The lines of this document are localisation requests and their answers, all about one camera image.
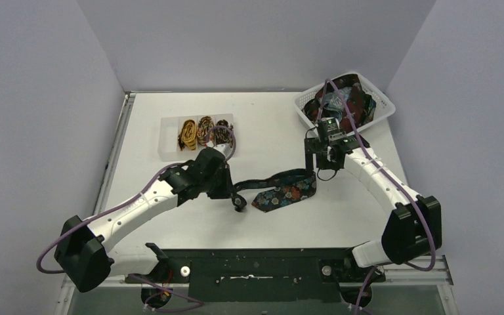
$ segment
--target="black joint housing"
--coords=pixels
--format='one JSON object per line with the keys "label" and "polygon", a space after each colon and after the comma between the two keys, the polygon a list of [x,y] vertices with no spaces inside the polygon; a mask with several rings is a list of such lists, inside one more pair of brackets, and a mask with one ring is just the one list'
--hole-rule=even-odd
{"label": "black joint housing", "polygon": [[[441,205],[433,196],[417,196],[417,199],[416,204],[438,249],[442,246]],[[394,264],[402,264],[430,252],[429,239],[412,204],[397,203],[381,236],[381,244]]]}
{"label": "black joint housing", "polygon": [[[81,222],[77,215],[68,219],[61,235]],[[100,240],[87,226],[62,240],[54,257],[80,292],[88,292],[101,284],[109,276],[113,264]]]}
{"label": "black joint housing", "polygon": [[172,167],[159,177],[159,180],[164,180],[173,187],[171,192],[178,197],[177,205],[198,197],[202,192],[212,191],[220,181],[226,180],[228,165],[223,153],[216,149],[205,148],[195,161],[190,160],[186,164],[187,169],[182,166]]}

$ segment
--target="bolt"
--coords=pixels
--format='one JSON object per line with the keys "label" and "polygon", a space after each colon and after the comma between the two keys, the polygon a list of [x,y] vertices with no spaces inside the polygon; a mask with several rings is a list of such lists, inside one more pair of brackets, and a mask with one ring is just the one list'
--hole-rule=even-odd
{"label": "bolt", "polygon": [[331,267],[330,266],[324,266],[322,268],[322,274],[324,276],[330,276],[331,275]]}
{"label": "bolt", "polygon": [[190,275],[190,268],[188,266],[183,266],[180,269],[180,275],[183,277],[188,277]]}

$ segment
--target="white tabletop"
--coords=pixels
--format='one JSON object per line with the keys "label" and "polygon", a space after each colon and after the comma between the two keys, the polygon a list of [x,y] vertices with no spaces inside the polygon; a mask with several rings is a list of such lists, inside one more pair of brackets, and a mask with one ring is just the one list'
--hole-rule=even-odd
{"label": "white tabletop", "polygon": [[[106,209],[136,194],[161,167],[172,163],[160,160],[157,152],[162,117],[233,114],[238,142],[229,162],[233,182],[304,167],[306,128],[292,108],[296,94],[138,93]],[[362,136],[405,180],[387,120]],[[320,176],[332,174],[327,172]],[[117,246],[154,242],[168,249],[351,247],[378,238],[387,222],[371,194],[346,171],[329,182],[318,181],[312,198],[269,213],[250,205],[259,191],[241,192],[249,204],[244,213],[235,212],[230,200],[203,195],[187,201],[147,222]]]}

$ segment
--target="gray wall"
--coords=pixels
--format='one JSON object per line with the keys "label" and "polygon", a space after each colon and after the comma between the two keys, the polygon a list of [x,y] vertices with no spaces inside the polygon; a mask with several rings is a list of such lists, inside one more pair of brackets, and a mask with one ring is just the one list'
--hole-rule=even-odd
{"label": "gray wall", "polygon": [[435,0],[78,0],[127,91],[384,89]]}
{"label": "gray wall", "polygon": [[437,0],[387,93],[412,186],[443,206],[462,314],[504,314],[504,0]]}
{"label": "gray wall", "polygon": [[122,98],[74,0],[0,1],[0,314],[53,313],[63,276],[35,260],[90,214]]}

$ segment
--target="white laundry basket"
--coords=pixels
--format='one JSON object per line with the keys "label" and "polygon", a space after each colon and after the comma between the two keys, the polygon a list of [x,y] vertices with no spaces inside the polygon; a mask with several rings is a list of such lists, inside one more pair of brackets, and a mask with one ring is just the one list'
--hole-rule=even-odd
{"label": "white laundry basket", "polygon": [[[372,98],[374,99],[376,106],[375,106],[375,112],[374,112],[374,118],[373,121],[361,126],[358,128],[358,131],[363,131],[366,128],[369,128],[373,124],[377,123],[378,121],[382,121],[385,118],[389,117],[391,114],[395,112],[395,105],[383,94],[382,91],[380,91],[375,85],[368,81],[365,77],[363,77],[360,73],[358,72],[347,72],[344,74],[341,74],[337,77],[341,77],[346,74],[356,74],[358,75],[358,79],[360,80],[360,84],[362,85],[362,89],[364,90],[365,93],[370,94]],[[293,102],[295,103],[295,110],[297,111],[297,114],[300,117],[300,120],[304,123],[304,126],[306,126],[308,129],[313,128],[314,125],[312,122],[304,115],[302,112],[302,109],[306,105],[307,102],[312,100],[314,98],[314,95],[322,88],[324,87],[324,84],[321,83],[311,89],[308,89],[301,94],[298,94],[293,98]]]}

